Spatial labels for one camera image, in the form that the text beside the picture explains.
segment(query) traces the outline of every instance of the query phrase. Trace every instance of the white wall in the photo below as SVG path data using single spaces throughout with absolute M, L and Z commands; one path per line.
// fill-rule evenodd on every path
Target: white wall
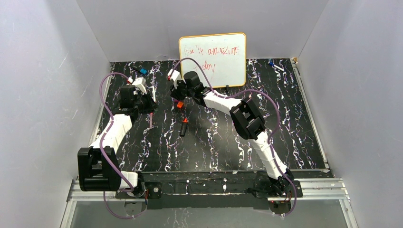
M 109 61 L 179 58 L 183 36 L 244 32 L 248 58 L 297 57 L 328 0 L 77 0 Z
M 0 5 L 0 226 L 59 227 L 109 63 L 75 0 Z
M 330 0 L 299 68 L 358 225 L 402 227 L 403 2 Z

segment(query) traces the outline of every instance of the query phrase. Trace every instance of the black marble table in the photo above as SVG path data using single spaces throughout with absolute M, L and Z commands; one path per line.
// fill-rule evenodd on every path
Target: black marble table
M 325 164 L 302 99 L 289 59 L 271 59 L 285 69 L 278 71 L 269 65 L 269 59 L 247 60 L 247 82 L 242 87 L 230 88 L 229 94 L 244 89 L 267 93 L 279 106 L 281 129 L 273 136 L 273 146 L 280 159 L 291 169 L 323 169 Z M 147 88 L 156 87 L 157 110 L 153 128 L 149 115 L 141 115 L 123 139 L 117 152 L 123 171 L 237 171 L 263 170 L 257 153 L 240 138 L 231 118 L 204 108 L 188 98 L 182 109 L 173 103 L 167 81 L 167 72 L 176 61 L 117 62 L 112 72 L 127 76 L 142 76 L 132 66 L 149 70 L 144 76 Z M 119 88 L 126 83 L 120 76 L 111 80 L 107 94 L 109 107 L 118 105 Z M 252 94 L 260 106 L 269 129 L 276 125 L 276 114 L 271 103 Z M 189 119 L 185 137 L 179 136 L 184 118 Z M 100 134 L 108 123 L 104 110 L 98 129 Z

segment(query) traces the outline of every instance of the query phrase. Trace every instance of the purple cable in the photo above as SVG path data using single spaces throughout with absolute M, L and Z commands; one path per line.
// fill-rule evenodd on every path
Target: purple cable
M 104 82 L 106 81 L 106 79 L 112 75 L 120 75 L 122 77 L 124 77 L 125 79 L 129 79 L 126 75 L 121 74 L 121 73 L 110 73 L 108 75 L 106 75 L 102 81 L 101 81 L 101 85 L 99 86 L 99 96 L 101 97 L 101 102 L 104 105 L 104 108 L 106 109 L 106 111 L 109 113 L 109 115 L 111 116 L 111 124 L 109 125 L 109 127 L 106 129 L 106 132 L 101 136 L 100 142 L 99 142 L 99 148 L 101 149 L 101 153 L 102 156 L 105 157 L 105 160 L 109 163 L 109 165 L 112 167 L 112 169 L 115 170 L 115 172 L 129 185 L 130 189 L 126 190 L 126 189 L 120 189 L 120 191 L 125 191 L 125 192 L 132 192 L 134 191 L 134 187 L 133 185 L 130 183 L 130 181 L 122 174 L 122 172 L 120 172 L 120 170 L 113 164 L 113 162 L 111 161 L 111 159 L 108 157 L 108 155 L 106 154 L 104 147 L 102 145 L 102 142 L 105 139 L 106 134 L 108 133 L 108 131 L 112 128 L 112 125 L 114 124 L 114 117 L 112 114 L 112 111 L 109 109 L 109 107 L 106 105 L 106 101 L 104 101 L 104 98 L 102 96 L 102 86 L 104 85 Z M 141 215 L 144 211 L 140 212 L 137 215 L 132 215 L 132 216 L 120 216 L 115 214 L 108 206 L 108 203 L 106 202 L 106 195 L 104 192 L 104 202 L 105 202 L 105 206 L 106 209 L 109 211 L 109 213 L 111 213 L 113 216 L 115 216 L 116 218 L 119 219 L 133 219 L 136 218 L 137 216 Z
M 109 208 L 109 205 L 106 202 L 105 192 L 104 192 L 104 202 L 105 202 L 106 209 L 109 211 L 109 213 L 111 213 L 113 216 L 115 216 L 116 218 L 119 218 L 119 219 L 134 219 L 134 218 L 140 216 L 143 212 L 145 212 L 145 210 L 143 210 L 142 212 L 138 213 L 137 215 L 132 215 L 132 216 L 120 216 L 120 215 L 117 215 Z
M 101 85 L 99 86 L 99 96 L 101 97 L 101 102 L 104 105 L 106 111 L 109 113 L 109 115 L 111 116 L 111 124 L 109 125 L 109 127 L 106 129 L 106 132 L 102 135 L 100 142 L 99 142 L 99 148 L 101 149 L 101 153 L 103 155 L 103 157 L 105 158 L 105 160 L 109 163 L 109 165 L 112 167 L 112 169 L 115 170 L 115 172 L 129 185 L 130 189 L 126 190 L 126 189 L 121 189 L 121 191 L 125 191 L 125 192 L 132 192 L 134 191 L 134 187 L 133 185 L 130 183 L 130 181 L 122 174 L 122 172 L 120 172 L 120 170 L 113 164 L 113 162 L 111 161 L 111 159 L 108 157 L 108 155 L 106 154 L 104 147 L 102 145 L 102 142 L 105 139 L 106 134 L 108 133 L 108 131 L 112 128 L 112 125 L 114 124 L 114 118 L 113 118 L 113 114 L 112 111 L 108 108 L 108 106 L 106 105 L 106 102 L 104 101 L 104 98 L 102 96 L 102 86 L 104 85 L 105 80 L 112 76 L 112 75 L 120 75 L 122 77 L 124 77 L 125 79 L 129 79 L 126 75 L 121 74 L 121 73 L 110 73 L 108 75 L 106 75 L 102 81 L 101 81 Z
M 225 99 L 234 98 L 234 97 L 236 97 L 236 96 L 238 96 L 238 95 L 245 94 L 245 93 L 247 93 L 247 92 L 258 93 L 258 94 L 263 95 L 265 98 L 267 98 L 267 99 L 272 103 L 272 105 L 274 106 L 274 108 L 275 108 L 275 110 L 276 110 L 276 114 L 277 114 L 277 126 L 276 126 L 276 128 L 273 130 L 273 132 L 272 132 L 272 133 L 268 136 L 268 138 L 267 138 L 267 142 L 268 142 L 268 143 L 270 142 L 270 138 L 273 136 L 273 134 L 274 134 L 275 132 L 277 132 L 277 131 L 280 129 L 280 111 L 278 110 L 278 107 L 277 107 L 276 103 L 273 101 L 273 99 L 271 99 L 271 98 L 269 97 L 269 95 L 267 95 L 267 94 L 265 94 L 264 92 L 261 92 L 261 91 L 259 91 L 259 90 L 256 90 L 256 89 L 247 89 L 247 90 L 241 91 L 241 92 L 236 93 L 236 94 L 231 95 L 231 96 L 222 96 L 222 95 L 220 95 L 220 94 L 217 94 L 217 93 L 215 92 L 213 86 L 211 86 L 211 84 L 210 84 L 210 82 L 209 82 L 209 80 L 208 80 L 206 74 L 204 73 L 204 71 L 203 71 L 203 69 L 201 68 L 201 66 L 199 65 L 199 63 L 197 63 L 196 60 L 194 60 L 193 58 L 190 58 L 190 57 L 185 57 L 185 58 L 180 59 L 180 60 L 175 64 L 175 66 L 172 68 L 171 75 L 168 76 L 168 78 L 170 78 L 170 77 L 172 76 L 173 71 L 174 71 L 174 70 L 178 67 L 178 65 L 179 65 L 182 61 L 184 61 L 184 60 L 191 60 L 191 61 L 193 61 L 193 62 L 199 67 L 199 69 L 200 69 L 201 73 L 203 74 L 204 78 L 206 79 L 207 84 L 209 85 L 211 91 L 212 91 L 216 96 L 218 96 L 218 97 L 220 97 L 220 98 L 225 98 Z M 294 183 L 281 171 L 280 166 L 278 165 L 278 163 L 277 163 L 277 161 L 276 161 L 276 159 L 275 159 L 274 148 L 273 148 L 273 146 L 271 145 L 271 143 L 269 143 L 269 145 L 270 145 L 271 155 L 272 155 L 273 158 L 274 158 L 274 164 L 276 165 L 276 167 L 277 167 L 278 171 L 280 172 L 280 174 L 291 184 L 292 189 L 293 189 L 293 191 L 294 191 L 294 204 L 292 205 L 292 208 L 290 209 L 290 211 L 284 214 L 284 216 L 287 216 L 287 215 L 289 215 L 289 214 L 294 210 L 295 206 L 297 205 L 297 189 L 295 188 Z

